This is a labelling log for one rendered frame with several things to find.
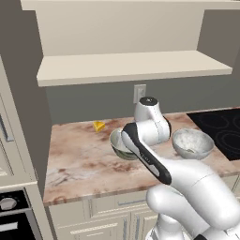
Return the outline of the cream drawer front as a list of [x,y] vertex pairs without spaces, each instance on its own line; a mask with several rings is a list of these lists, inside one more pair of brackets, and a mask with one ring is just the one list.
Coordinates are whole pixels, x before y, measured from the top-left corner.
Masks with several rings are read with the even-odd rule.
[[[130,206],[118,206],[117,202],[131,202],[145,199],[145,202],[132,204]],[[124,194],[117,194],[108,197],[95,198],[89,201],[89,214],[91,218],[96,218],[101,215],[114,213],[122,209],[131,209],[135,206],[142,206],[146,204],[146,191],[136,191]]]

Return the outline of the white wall socket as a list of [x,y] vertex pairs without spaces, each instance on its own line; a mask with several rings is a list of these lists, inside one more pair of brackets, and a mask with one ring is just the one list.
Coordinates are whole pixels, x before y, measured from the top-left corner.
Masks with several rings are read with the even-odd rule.
[[146,85],[145,84],[135,84],[134,85],[133,102],[138,103],[139,100],[145,96],[145,93],[146,93]]

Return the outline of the black hob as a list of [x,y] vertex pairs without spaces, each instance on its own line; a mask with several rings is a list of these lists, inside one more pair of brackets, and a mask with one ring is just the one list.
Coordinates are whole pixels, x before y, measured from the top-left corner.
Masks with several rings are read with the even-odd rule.
[[188,117],[229,160],[240,160],[240,109],[193,112]]

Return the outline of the black oven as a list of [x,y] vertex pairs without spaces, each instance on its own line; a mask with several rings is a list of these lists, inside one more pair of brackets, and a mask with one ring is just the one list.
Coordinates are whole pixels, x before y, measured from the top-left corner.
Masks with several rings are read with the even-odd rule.
[[26,190],[0,191],[0,201],[4,198],[13,198],[17,205],[7,211],[0,208],[0,240],[43,240]]

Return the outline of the cream cupboard front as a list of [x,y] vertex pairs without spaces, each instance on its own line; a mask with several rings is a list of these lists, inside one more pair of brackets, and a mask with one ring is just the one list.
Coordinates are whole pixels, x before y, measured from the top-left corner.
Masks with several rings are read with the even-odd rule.
[[58,240],[124,240],[126,217],[95,219],[56,229]]

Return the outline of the cream tall cabinet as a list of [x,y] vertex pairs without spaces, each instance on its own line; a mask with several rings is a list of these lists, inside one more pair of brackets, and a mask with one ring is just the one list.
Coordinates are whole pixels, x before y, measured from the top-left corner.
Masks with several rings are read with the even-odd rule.
[[10,114],[4,95],[12,98],[9,93],[8,79],[0,57],[0,114],[2,115],[7,132],[14,138],[13,142],[6,142],[0,128],[0,191],[11,191],[24,188],[32,205],[43,240],[53,240],[53,234],[41,200],[38,181],[33,170],[27,170],[17,144],[17,137],[10,123]]

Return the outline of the grey white bowl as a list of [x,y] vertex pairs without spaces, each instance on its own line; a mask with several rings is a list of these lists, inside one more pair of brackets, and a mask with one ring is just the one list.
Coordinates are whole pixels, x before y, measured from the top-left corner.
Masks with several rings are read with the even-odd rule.
[[201,160],[211,154],[215,143],[208,134],[200,130],[181,128],[172,134],[172,146],[182,158]]

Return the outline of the grey oven knob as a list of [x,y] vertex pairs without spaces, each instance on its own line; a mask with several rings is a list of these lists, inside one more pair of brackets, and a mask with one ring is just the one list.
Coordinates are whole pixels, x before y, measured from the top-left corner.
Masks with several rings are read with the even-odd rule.
[[0,201],[0,208],[3,211],[11,210],[17,205],[17,202],[13,198],[4,198]]

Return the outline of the yellow cheese wedge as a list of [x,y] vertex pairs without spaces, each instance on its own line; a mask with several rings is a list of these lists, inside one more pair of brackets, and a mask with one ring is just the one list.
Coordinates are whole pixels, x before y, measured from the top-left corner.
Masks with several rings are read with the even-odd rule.
[[95,121],[93,123],[93,126],[96,132],[100,132],[102,129],[105,128],[105,123],[101,121]]

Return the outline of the cream wall shelf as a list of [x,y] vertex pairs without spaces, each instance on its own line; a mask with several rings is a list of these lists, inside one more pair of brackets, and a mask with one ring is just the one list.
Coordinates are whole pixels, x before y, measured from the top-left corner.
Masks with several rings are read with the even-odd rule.
[[23,10],[39,8],[79,8],[83,6],[119,6],[139,8],[154,6],[189,6],[203,9],[240,9],[240,0],[21,0]]
[[40,87],[228,75],[233,69],[198,51],[45,56]]

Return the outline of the grey bowl with green rim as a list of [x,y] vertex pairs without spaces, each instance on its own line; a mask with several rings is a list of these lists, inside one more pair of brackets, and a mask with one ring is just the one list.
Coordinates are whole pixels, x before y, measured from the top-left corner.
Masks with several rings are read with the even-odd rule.
[[121,139],[122,128],[116,128],[110,134],[110,143],[114,153],[125,160],[135,160],[137,157],[129,151],[122,142]]

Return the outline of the cream cupboard door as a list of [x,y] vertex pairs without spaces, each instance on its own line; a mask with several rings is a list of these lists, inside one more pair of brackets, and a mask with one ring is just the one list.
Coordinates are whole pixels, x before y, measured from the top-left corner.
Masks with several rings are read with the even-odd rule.
[[141,217],[141,227],[139,240],[145,240],[146,235],[153,229],[157,223],[158,215],[150,209],[139,209],[133,211],[130,217],[130,236],[129,240],[134,240],[136,229],[136,216]]
[[240,199],[240,175],[226,176],[223,180],[235,197]]

